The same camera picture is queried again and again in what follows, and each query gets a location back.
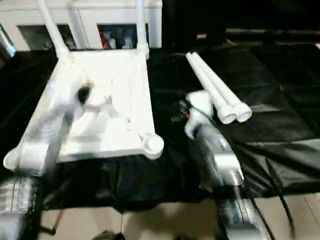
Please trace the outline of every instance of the cabinet door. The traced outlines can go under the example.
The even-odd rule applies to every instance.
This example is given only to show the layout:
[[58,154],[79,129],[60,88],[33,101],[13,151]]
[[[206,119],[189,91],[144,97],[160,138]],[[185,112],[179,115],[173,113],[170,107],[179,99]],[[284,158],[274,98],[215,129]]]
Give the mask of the cabinet door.
[[[83,49],[89,46],[77,10],[53,9],[51,13],[69,49]],[[38,10],[1,12],[0,23],[17,51],[45,50],[54,47]]]
[[[80,9],[80,17],[93,49],[130,49],[137,47],[134,8]],[[161,8],[144,10],[146,35],[151,48],[161,47]]]

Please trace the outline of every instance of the white pvc pipe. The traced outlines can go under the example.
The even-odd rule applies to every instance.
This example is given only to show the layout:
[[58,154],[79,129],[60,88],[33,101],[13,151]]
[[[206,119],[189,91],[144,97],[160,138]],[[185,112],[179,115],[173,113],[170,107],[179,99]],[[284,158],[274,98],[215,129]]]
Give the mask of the white pvc pipe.
[[55,24],[53,17],[50,13],[48,5],[45,0],[36,0],[39,10],[42,13],[42,17],[45,22],[46,29],[52,39],[55,47],[55,52],[58,58],[69,54],[69,49],[64,43],[64,40],[59,32],[57,25]]
[[138,52],[145,53],[146,58],[149,58],[149,46],[146,34],[145,22],[145,5],[144,0],[135,0],[135,16],[136,16],[136,34]]
[[210,99],[217,110],[217,116],[223,124],[229,124],[236,119],[236,114],[232,106],[229,106],[226,100],[221,96],[216,87],[211,83],[210,79],[206,76],[200,68],[196,60],[190,52],[186,54],[186,59],[192,67],[195,75],[199,79],[203,88],[209,93]]
[[226,102],[234,108],[236,120],[240,123],[247,121],[252,116],[252,110],[248,105],[237,97],[233,91],[221,80],[221,78],[208,66],[208,64],[194,52],[192,54],[195,61],[201,67],[205,75],[210,79],[210,82],[220,92]]

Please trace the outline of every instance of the black cable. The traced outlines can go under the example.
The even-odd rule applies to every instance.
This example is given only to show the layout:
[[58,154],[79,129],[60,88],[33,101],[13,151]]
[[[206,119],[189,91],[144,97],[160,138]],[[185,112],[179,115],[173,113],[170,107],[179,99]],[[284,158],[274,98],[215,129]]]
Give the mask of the black cable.
[[[217,125],[217,123],[216,123],[210,116],[208,116],[205,112],[203,112],[202,110],[198,109],[197,107],[193,106],[189,101],[186,101],[186,102],[187,102],[187,104],[189,105],[189,107],[194,108],[194,109],[197,110],[200,114],[202,114],[204,117],[206,117],[206,118],[210,121],[210,123],[212,123],[212,124],[221,132],[220,127]],[[229,142],[230,146],[232,146],[232,143],[231,143],[230,139],[228,139],[227,137],[225,137],[225,138],[226,138],[226,140]],[[258,166],[263,170],[263,173],[266,175],[266,177],[267,177],[268,180],[270,181],[273,189],[274,189],[274,190],[276,191],[276,193],[278,194],[279,199],[280,199],[280,201],[281,201],[281,203],[282,203],[282,205],[283,205],[283,208],[284,208],[284,210],[285,210],[286,216],[287,216],[288,221],[289,221],[290,234],[291,234],[291,236],[292,236],[292,239],[295,239],[295,238],[296,238],[296,233],[295,233],[295,226],[294,226],[293,218],[292,218],[291,212],[290,212],[290,210],[289,210],[289,207],[288,207],[288,205],[287,205],[287,202],[286,202],[283,194],[282,194],[281,191],[279,190],[276,182],[275,182],[275,181],[272,179],[272,177],[267,173],[267,171],[266,171],[263,167],[261,167],[260,165],[258,165]],[[267,221],[266,221],[265,217],[263,216],[262,212],[260,211],[260,209],[259,209],[256,201],[255,201],[254,198],[250,195],[250,192],[249,192],[249,190],[248,190],[248,188],[247,188],[247,185],[244,184],[244,186],[245,186],[245,191],[246,191],[249,199],[251,200],[251,202],[252,202],[255,210],[257,211],[257,213],[259,214],[261,220],[263,221],[263,224],[265,225],[265,228],[266,228],[268,234],[270,235],[271,240],[276,240],[274,234],[272,233],[272,231],[271,231],[271,229],[270,229],[270,226],[267,224]]]

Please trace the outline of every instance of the black fabric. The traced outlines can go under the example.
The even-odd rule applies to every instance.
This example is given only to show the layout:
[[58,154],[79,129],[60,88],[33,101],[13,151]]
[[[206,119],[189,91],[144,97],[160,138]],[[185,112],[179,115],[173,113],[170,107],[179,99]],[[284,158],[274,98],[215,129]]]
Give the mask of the black fabric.
[[[163,0],[162,47],[175,46],[187,50],[190,47],[221,45],[226,42],[226,29],[251,29],[274,31],[256,36],[255,40],[319,42],[317,36],[307,37],[288,30],[319,31],[318,9],[320,3],[311,0]],[[198,39],[206,34],[206,39]]]
[[[245,123],[221,125],[215,119],[230,139],[253,195],[277,194],[266,173],[283,194],[320,191],[320,51],[315,46],[197,51],[253,110]],[[56,61],[50,52],[24,52],[0,70],[2,158],[18,144]],[[186,93],[201,89],[199,81],[182,53],[152,50],[147,66],[154,125],[165,141],[162,156],[59,164],[55,180],[46,187],[45,209],[143,210],[209,196],[199,189],[181,103]],[[1,168],[1,179],[10,174]]]

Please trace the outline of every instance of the tile floor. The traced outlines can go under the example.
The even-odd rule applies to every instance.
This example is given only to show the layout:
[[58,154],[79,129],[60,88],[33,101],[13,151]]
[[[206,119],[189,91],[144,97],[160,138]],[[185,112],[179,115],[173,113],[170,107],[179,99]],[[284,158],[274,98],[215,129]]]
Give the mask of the tile floor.
[[[285,197],[290,208],[297,240],[320,239],[320,195]],[[257,199],[266,221],[277,240],[289,240],[290,231],[285,210],[279,198]],[[112,208],[67,209],[62,212],[55,236],[41,233],[40,240],[92,240],[108,229],[122,233],[127,240],[173,240],[184,234],[199,240],[213,240],[217,231],[215,206],[208,200],[199,204],[164,203],[145,212],[119,214]],[[60,211],[42,215],[42,224],[53,226]]]

